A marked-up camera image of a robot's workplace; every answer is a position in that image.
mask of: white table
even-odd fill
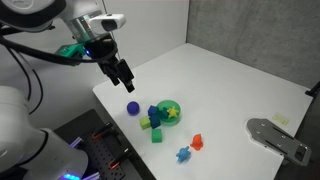
[[[250,139],[246,122],[272,119],[275,113],[288,118],[295,135],[311,103],[307,88],[288,82],[191,44],[182,45],[135,69],[136,90],[128,94],[111,81],[93,91],[114,118],[135,150],[157,179],[263,180],[273,179],[283,157]],[[151,129],[141,130],[139,118],[150,105],[172,99],[182,108],[182,119],[173,127],[161,126],[163,142],[151,142]],[[126,112],[130,101],[141,112]],[[201,133],[204,148],[183,164],[176,153]]]

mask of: plastic toy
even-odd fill
[[[142,128],[143,130],[151,127],[150,119],[149,119],[148,116],[143,117],[143,118],[140,119],[140,126],[141,126],[141,128]]]
[[[149,110],[148,110],[148,115],[152,116],[152,115],[156,115],[158,111],[158,108],[155,106],[150,106]]]
[[[190,144],[196,151],[199,151],[203,147],[201,134],[193,136],[192,144]]]
[[[177,157],[178,157],[178,161],[180,163],[182,163],[183,161],[187,160],[190,158],[191,152],[188,151],[189,146],[185,147],[185,148],[181,148],[179,153],[177,153]]]
[[[137,102],[132,101],[127,105],[127,111],[130,115],[135,116],[140,112],[140,106]]]
[[[159,116],[158,115],[152,115],[150,117],[150,123],[151,123],[151,127],[153,129],[159,127],[161,125]]]
[[[159,143],[162,142],[162,132],[161,129],[152,129],[152,142]]]
[[[169,117],[170,113],[168,113],[168,110],[174,107],[174,111],[172,111],[171,116]],[[172,100],[164,100],[161,101],[157,105],[161,121],[168,124],[168,125],[175,125],[180,120],[180,114],[181,114],[181,108],[179,104]],[[167,109],[168,116],[163,116],[163,111]]]
[[[169,113],[169,118],[178,117],[179,110],[177,110],[174,106],[167,111]]]

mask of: blue ball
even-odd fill
[[[137,102],[135,101],[131,101],[128,105],[127,105],[127,111],[130,115],[137,115],[140,112],[140,106]]]

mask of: green cube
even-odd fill
[[[141,128],[142,128],[143,130],[151,127],[150,119],[149,119],[148,116],[143,117],[143,118],[140,119],[140,126],[141,126]]]
[[[162,142],[162,132],[161,132],[161,129],[152,129],[152,142],[153,142],[153,143]]]

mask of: yellow star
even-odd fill
[[[179,110],[175,109],[175,107],[173,106],[172,108],[168,109],[167,112],[169,113],[169,118],[172,118],[178,117]]]

